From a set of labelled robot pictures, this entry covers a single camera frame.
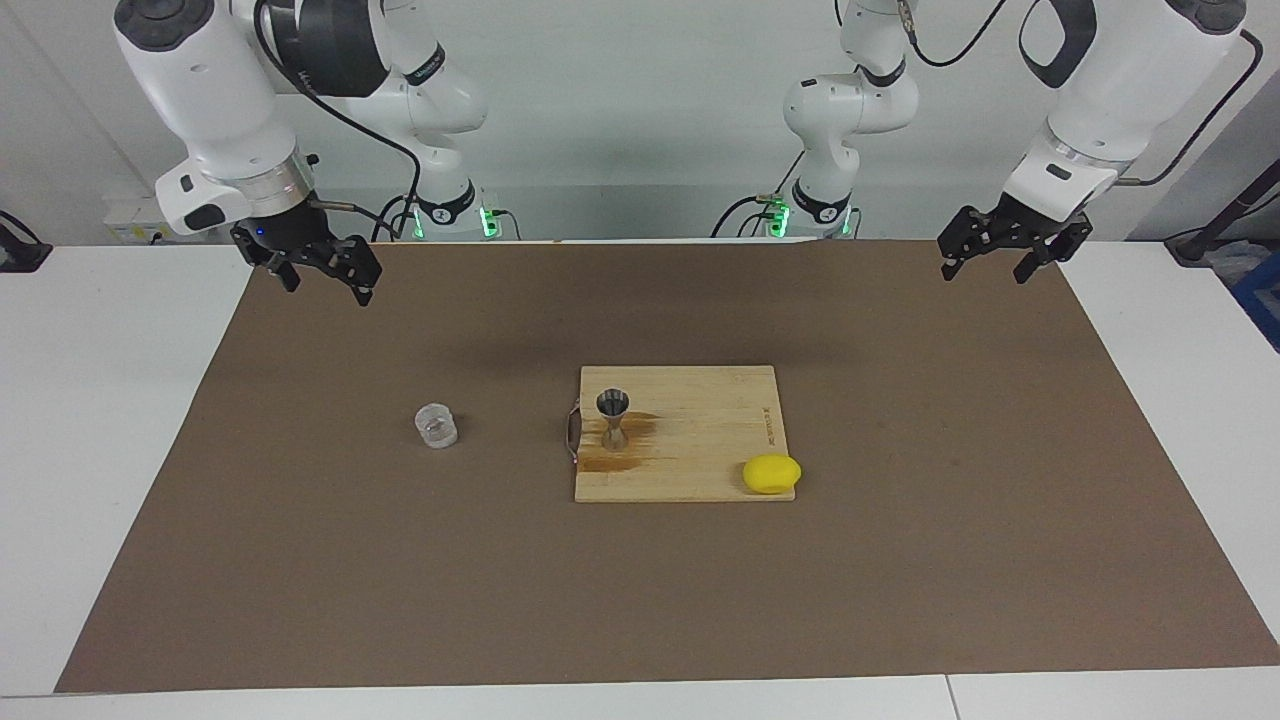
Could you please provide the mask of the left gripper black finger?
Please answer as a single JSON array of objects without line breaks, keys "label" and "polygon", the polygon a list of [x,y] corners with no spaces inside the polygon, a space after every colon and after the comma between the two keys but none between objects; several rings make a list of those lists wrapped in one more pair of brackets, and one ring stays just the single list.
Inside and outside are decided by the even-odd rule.
[{"label": "left gripper black finger", "polygon": [[1062,232],[1048,243],[1036,242],[1034,247],[1012,269],[1019,284],[1025,284],[1042,266],[1070,260],[1076,251],[1076,234]]},{"label": "left gripper black finger", "polygon": [[966,261],[996,250],[989,225],[988,214],[964,206],[943,228],[937,246],[943,259],[941,274],[945,281],[954,281]]}]

